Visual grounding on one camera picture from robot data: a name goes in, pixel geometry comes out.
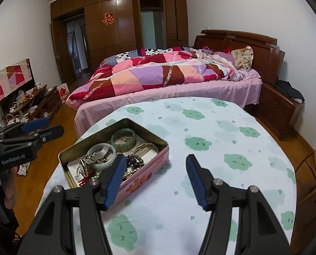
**comforter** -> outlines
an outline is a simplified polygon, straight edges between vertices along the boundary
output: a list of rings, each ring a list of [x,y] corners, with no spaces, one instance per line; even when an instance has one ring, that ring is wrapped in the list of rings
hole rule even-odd
[[[167,85],[242,78],[241,72],[219,55],[194,49],[163,51],[125,59],[114,66],[102,64],[85,85],[69,96],[67,104],[77,108],[81,100],[93,101]]]

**wooden wardrobe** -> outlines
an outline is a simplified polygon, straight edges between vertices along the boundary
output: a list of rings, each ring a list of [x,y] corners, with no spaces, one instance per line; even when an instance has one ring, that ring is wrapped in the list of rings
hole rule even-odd
[[[51,3],[51,19],[65,20],[84,12],[92,69],[106,58],[143,47],[141,0],[57,0]],[[186,0],[162,0],[165,47],[188,46]],[[104,15],[114,15],[106,25]]]

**bed sheet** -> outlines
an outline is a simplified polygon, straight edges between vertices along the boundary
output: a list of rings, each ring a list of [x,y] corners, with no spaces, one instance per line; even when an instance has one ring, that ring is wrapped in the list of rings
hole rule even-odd
[[[185,169],[194,154],[200,165],[232,187],[257,185],[290,242],[296,210],[293,166],[267,131],[233,103],[207,98],[161,99],[123,106],[92,126],[78,141],[130,118],[169,143],[169,163],[118,206],[103,215],[114,255],[198,254],[210,212],[197,204]],[[57,168],[52,188],[68,188]],[[78,209],[74,210],[77,254],[82,255]],[[232,212],[227,255],[235,252],[238,210]]]
[[[251,69],[242,81],[207,81],[171,85],[121,96],[100,99],[82,104],[74,119],[75,131],[81,137],[87,129],[116,109],[129,104],[177,97],[204,97],[222,99],[244,108],[257,104],[262,81],[257,71]]]

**jade bangle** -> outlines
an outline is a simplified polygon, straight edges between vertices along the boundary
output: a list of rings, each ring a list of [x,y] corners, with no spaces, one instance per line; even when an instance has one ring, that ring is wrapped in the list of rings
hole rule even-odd
[[[119,139],[120,137],[126,135],[126,134],[131,134],[131,138],[128,142],[124,144],[116,144],[115,141],[116,139]],[[129,128],[123,128],[118,131],[116,131],[112,137],[111,137],[111,145],[115,147],[115,149],[118,152],[127,152],[135,147],[137,139],[135,136],[135,132],[132,129]]]

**human hand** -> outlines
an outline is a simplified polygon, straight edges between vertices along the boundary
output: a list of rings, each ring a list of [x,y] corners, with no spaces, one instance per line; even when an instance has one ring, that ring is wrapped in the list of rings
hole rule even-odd
[[[4,198],[4,205],[7,209],[14,208],[17,200],[17,187],[16,187],[16,173],[17,167],[11,168],[9,170],[8,181],[6,187],[4,189],[4,194],[6,197]]]

